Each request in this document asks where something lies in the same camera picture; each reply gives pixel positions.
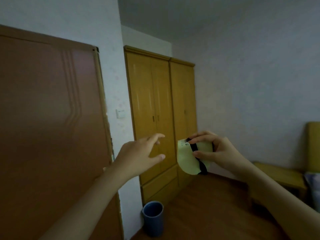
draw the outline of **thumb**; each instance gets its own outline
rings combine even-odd
[[[166,158],[165,154],[159,154],[158,156],[150,158],[151,164],[154,166],[160,162],[162,162]]]
[[[192,153],[194,157],[199,159],[208,160],[214,162],[216,159],[216,152],[202,152],[202,151],[194,151]]]

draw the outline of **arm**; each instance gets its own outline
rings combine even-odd
[[[320,214],[292,195],[273,179],[244,158],[225,137],[203,131],[190,137],[190,144],[214,143],[215,152],[194,152],[194,156],[210,160],[242,178],[257,194],[290,239],[319,239]]]
[[[159,144],[161,137],[164,135],[154,134],[124,144],[114,163],[40,240],[88,239],[118,189],[165,158],[163,154],[149,158],[153,145]]]

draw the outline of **hand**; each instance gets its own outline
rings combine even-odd
[[[192,139],[189,141],[190,144],[200,141],[209,141],[214,144],[215,152],[194,151],[193,155],[197,158],[215,162],[238,176],[252,166],[252,163],[238,152],[227,137],[222,138],[210,131],[202,131],[194,133],[189,138]]]
[[[163,134],[154,134],[151,137],[145,137],[137,141],[129,141],[122,146],[113,165],[121,169],[121,172],[128,177],[127,180],[138,176],[165,159],[164,154],[150,158],[149,154],[153,145],[159,145],[159,138]]]

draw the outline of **ceiling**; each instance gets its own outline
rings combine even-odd
[[[174,42],[261,0],[118,0],[121,24]]]

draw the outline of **forearm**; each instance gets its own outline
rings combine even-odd
[[[291,239],[319,239],[320,214],[254,165],[241,175]]]
[[[108,167],[89,191],[40,239],[88,239],[108,203],[127,180],[117,166]]]

